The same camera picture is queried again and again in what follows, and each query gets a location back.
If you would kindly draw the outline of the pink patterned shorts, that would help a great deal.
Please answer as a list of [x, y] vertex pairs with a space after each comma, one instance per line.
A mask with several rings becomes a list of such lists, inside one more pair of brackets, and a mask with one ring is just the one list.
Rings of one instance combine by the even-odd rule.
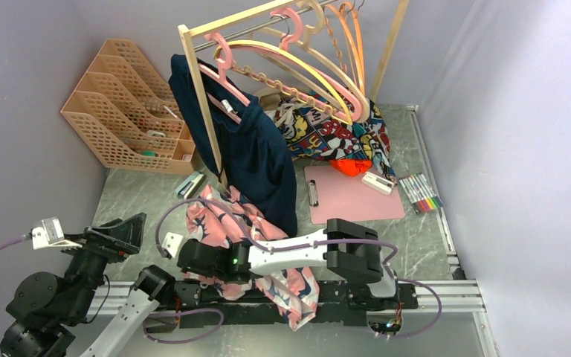
[[[219, 192], [207, 185], [199, 194], [202, 200], [188, 205], [186, 223], [188, 239], [211, 246], [228, 248], [247, 237], [256, 241], [281, 240], [287, 237], [235, 187]], [[184, 277], [215, 287], [225, 300], [238, 300], [246, 292], [257, 289], [276, 303], [293, 331], [316, 316], [320, 287], [309, 267], [289, 268], [247, 283], [224, 283], [214, 277], [187, 272]]]

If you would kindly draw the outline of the yellow hanger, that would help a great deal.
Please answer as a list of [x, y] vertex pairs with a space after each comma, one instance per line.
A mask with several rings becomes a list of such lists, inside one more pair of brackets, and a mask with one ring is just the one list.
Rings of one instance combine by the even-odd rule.
[[[287, 64], [294, 65], [296, 69], [303, 70], [304, 72], [315, 78], [316, 81], [318, 81], [319, 84], [321, 84], [321, 86], [324, 87], [324, 91], [326, 92], [325, 96], [326, 100], [323, 102], [325, 103], [330, 102], [332, 105], [338, 104], [337, 102], [335, 102], [333, 97], [330, 97], [331, 89], [334, 89], [345, 100], [346, 105], [348, 106], [349, 113], [352, 116], [352, 123], [361, 119], [364, 111], [359, 100], [350, 99], [345, 87], [343, 87], [340, 84], [337, 84], [333, 80], [333, 78], [324, 74], [321, 71], [318, 71], [316, 68], [306, 64], [298, 57], [274, 45], [269, 45], [268, 43], [256, 40], [234, 40], [227, 43], [231, 50], [239, 49], [239, 50], [254, 52], [256, 54], [262, 54], [269, 59], [283, 60]], [[217, 45], [216, 50], [213, 53], [213, 58], [215, 59], [216, 55], [220, 54], [220, 52], [221, 52], [220, 45]]]

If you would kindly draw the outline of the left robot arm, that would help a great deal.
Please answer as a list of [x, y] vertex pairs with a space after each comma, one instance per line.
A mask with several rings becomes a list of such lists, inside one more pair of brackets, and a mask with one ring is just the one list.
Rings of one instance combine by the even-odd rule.
[[[63, 276], [39, 271], [25, 278], [6, 307], [14, 318], [0, 343], [3, 356], [65, 356], [74, 341], [70, 327], [87, 324], [106, 266], [138, 254], [143, 242], [145, 213], [67, 234], [56, 217], [43, 219], [30, 232], [35, 249], [60, 248], [71, 255]], [[155, 265], [144, 268], [129, 295], [84, 356], [117, 356], [135, 330], [156, 309], [176, 298], [175, 279]]]

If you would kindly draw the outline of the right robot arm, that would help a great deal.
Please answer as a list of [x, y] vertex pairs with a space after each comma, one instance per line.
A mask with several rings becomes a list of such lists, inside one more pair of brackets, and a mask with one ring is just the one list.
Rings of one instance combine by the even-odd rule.
[[302, 237], [254, 241], [245, 239], [229, 248], [196, 239], [182, 243], [173, 254], [183, 272], [242, 283], [289, 268], [324, 267], [349, 283], [368, 286], [373, 302], [391, 307], [400, 297], [394, 273], [382, 256], [394, 245], [378, 239], [376, 231], [344, 219], [330, 219], [324, 229]]

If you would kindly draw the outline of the navy blue shorts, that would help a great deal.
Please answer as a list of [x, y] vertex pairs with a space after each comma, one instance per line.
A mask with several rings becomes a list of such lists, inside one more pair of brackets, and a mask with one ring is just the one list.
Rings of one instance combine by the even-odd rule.
[[225, 173], [228, 183], [255, 205], [263, 216], [288, 236], [297, 235], [297, 180], [288, 145], [263, 111], [257, 97], [249, 94], [248, 105], [207, 75], [202, 77], [209, 97], [226, 100], [239, 121], [215, 104], [209, 105], [222, 163], [218, 165], [210, 145], [197, 91], [187, 58], [170, 59], [168, 83], [181, 115], [206, 167], [216, 175]]

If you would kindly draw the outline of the pink hanger with navy shorts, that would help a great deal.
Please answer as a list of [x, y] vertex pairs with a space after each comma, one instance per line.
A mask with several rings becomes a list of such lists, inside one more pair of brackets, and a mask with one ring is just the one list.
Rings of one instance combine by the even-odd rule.
[[[206, 40], [213, 40], [217, 45], [220, 45], [220, 54], [217, 54], [215, 59], [217, 61], [217, 71], [208, 68], [206, 65], [199, 64], [199, 70], [201, 73], [206, 74], [211, 79], [215, 80], [221, 87], [226, 89], [230, 94], [232, 94], [240, 103], [244, 106], [250, 104], [250, 100], [245, 96], [245, 94], [240, 91], [234, 84], [232, 84], [227, 77], [227, 70], [233, 67], [233, 54], [227, 41], [224, 37], [218, 33], [208, 33], [204, 36]], [[215, 104], [219, 109], [223, 110], [227, 116], [236, 122], [241, 123], [241, 118], [238, 116], [237, 112], [230, 105], [228, 100], [217, 100], [213, 95], [208, 95], [210, 101]]]

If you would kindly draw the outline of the tan wavy hanger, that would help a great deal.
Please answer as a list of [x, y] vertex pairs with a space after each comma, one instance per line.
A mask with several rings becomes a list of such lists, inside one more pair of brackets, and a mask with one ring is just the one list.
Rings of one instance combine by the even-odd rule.
[[349, 113], [345, 100], [334, 89], [331, 89], [330, 97], [334, 98], [335, 102], [338, 103], [337, 105], [332, 105], [330, 102], [325, 103], [304, 91], [287, 86], [280, 80], [273, 80], [262, 72], [253, 72], [250, 66], [239, 67], [234, 63], [230, 69], [259, 83], [263, 83], [269, 88], [276, 89], [278, 93], [284, 94], [286, 97], [293, 97], [300, 103], [308, 104], [336, 120], [348, 124], [352, 123], [352, 116]]

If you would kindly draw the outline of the orange hanger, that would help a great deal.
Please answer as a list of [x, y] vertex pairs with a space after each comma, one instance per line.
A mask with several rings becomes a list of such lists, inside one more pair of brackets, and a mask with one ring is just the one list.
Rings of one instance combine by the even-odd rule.
[[359, 21], [359, 8], [353, 2], [345, 1], [338, 7], [331, 4], [325, 5], [324, 10], [328, 10], [339, 20], [344, 33], [352, 80], [360, 92], [366, 94], [364, 41]]

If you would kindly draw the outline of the grey stapler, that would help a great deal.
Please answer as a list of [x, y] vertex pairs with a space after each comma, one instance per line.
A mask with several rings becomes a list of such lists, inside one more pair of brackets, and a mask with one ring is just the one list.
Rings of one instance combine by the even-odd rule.
[[205, 174], [194, 171], [175, 189], [175, 195], [179, 199], [192, 198], [205, 180]]

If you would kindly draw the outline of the beige plastic file organizer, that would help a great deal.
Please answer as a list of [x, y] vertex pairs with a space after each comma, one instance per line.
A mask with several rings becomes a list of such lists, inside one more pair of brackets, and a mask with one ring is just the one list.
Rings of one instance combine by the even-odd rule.
[[199, 154], [168, 84], [128, 39], [107, 39], [61, 109], [110, 169], [189, 175]]

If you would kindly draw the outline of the pink clipboard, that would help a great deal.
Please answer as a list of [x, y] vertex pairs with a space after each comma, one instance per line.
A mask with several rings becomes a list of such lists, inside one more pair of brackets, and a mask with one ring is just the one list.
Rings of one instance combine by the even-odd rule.
[[318, 204], [309, 208], [314, 224], [333, 218], [362, 222], [406, 216], [396, 189], [384, 195], [362, 183], [360, 176], [346, 176], [331, 166], [307, 166], [304, 174], [315, 183]]

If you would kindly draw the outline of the colourful cartoon print cloth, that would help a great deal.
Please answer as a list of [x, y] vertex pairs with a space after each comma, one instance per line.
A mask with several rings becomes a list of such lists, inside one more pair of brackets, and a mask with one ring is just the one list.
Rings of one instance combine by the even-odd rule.
[[387, 125], [373, 101], [370, 101], [368, 118], [350, 125], [284, 96], [276, 109], [266, 114], [285, 138], [293, 157], [328, 162], [342, 158], [367, 159], [380, 176], [396, 181]]

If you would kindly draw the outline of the orange cloth item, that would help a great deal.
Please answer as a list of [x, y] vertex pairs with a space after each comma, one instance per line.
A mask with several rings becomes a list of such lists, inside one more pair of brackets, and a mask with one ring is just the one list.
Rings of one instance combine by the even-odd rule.
[[342, 158], [330, 160], [329, 163], [337, 171], [349, 177], [356, 177], [360, 174], [364, 174], [372, 166], [371, 160], [367, 159]]

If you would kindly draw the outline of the white eraser box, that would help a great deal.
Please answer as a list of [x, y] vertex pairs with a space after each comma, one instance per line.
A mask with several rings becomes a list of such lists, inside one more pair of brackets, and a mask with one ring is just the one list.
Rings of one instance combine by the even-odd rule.
[[371, 172], [366, 172], [361, 178], [361, 182], [386, 196], [390, 195], [396, 186], [394, 182]]

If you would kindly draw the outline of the wooden clothes rack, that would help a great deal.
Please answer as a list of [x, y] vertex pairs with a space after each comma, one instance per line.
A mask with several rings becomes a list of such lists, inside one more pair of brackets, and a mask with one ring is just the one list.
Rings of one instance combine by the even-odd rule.
[[[184, 54], [187, 58], [187, 64], [190, 69], [192, 81], [194, 88], [196, 90], [197, 101], [200, 105], [201, 115], [207, 130], [207, 136], [210, 143], [210, 149], [213, 154], [213, 160], [216, 164], [216, 169], [214, 174], [218, 177], [220, 183], [223, 185], [227, 184], [227, 178], [224, 169], [222, 168], [222, 158], [219, 149], [219, 142], [216, 137], [215, 129], [213, 127], [212, 115], [210, 112], [210, 99], [207, 98], [207, 92], [204, 90], [204, 81], [202, 78], [203, 73], [199, 70], [198, 58], [196, 53], [202, 51], [206, 48], [213, 47], [216, 44], [213, 40], [206, 40], [204, 36], [208, 33], [219, 32], [223, 28], [230, 27], [240, 22], [248, 21], [250, 19], [256, 18], [258, 16], [264, 15], [271, 11], [290, 7], [293, 5], [294, 1], [270, 1], [265, 4], [261, 4], [251, 9], [243, 10], [241, 12], [235, 13], [233, 15], [226, 16], [222, 19], [218, 19], [207, 24], [189, 29], [186, 25], [180, 25], [178, 31], [181, 37], [181, 41], [184, 47]], [[384, 50], [381, 55], [380, 62], [378, 64], [377, 73], [375, 79], [372, 82], [371, 88], [367, 92], [371, 99], [375, 100], [381, 89], [384, 75], [386, 74], [387, 66], [390, 62], [390, 58], [393, 53], [393, 49], [396, 40], [401, 29], [401, 24], [404, 20], [405, 13], [409, 5], [409, 1], [399, 1], [395, 13], [393, 15], [393, 20], [391, 22], [390, 32], [387, 36], [387, 40], [384, 45]], [[232, 33], [227, 36], [223, 36], [226, 41], [241, 37], [245, 34], [250, 34], [257, 32], [269, 25], [276, 23], [277, 20], [268, 20], [260, 25], [255, 25], [253, 27], [247, 28], [245, 30]]]

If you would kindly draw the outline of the set of coloured markers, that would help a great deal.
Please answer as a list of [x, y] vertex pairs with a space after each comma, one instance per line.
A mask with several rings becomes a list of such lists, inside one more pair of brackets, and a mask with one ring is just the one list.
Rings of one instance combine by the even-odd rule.
[[429, 184], [424, 173], [411, 174], [399, 179], [416, 214], [443, 208], [443, 203]]

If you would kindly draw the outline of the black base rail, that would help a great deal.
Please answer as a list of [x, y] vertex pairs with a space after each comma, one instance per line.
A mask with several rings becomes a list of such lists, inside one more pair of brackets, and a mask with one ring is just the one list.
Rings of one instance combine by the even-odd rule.
[[[276, 303], [262, 292], [252, 289], [240, 299], [229, 301], [219, 295], [215, 287], [200, 287], [195, 280], [179, 281], [175, 284], [175, 297], [162, 306], [164, 309], [179, 309], [182, 312], [200, 308], [215, 308], [223, 312], [226, 325], [272, 325], [287, 324], [288, 321], [277, 309]], [[365, 327], [367, 314], [380, 314], [399, 308], [417, 309], [416, 287], [411, 283], [398, 284], [393, 297], [374, 297], [365, 284], [346, 283], [339, 280], [320, 281], [320, 296], [316, 323], [341, 323], [348, 327]]]

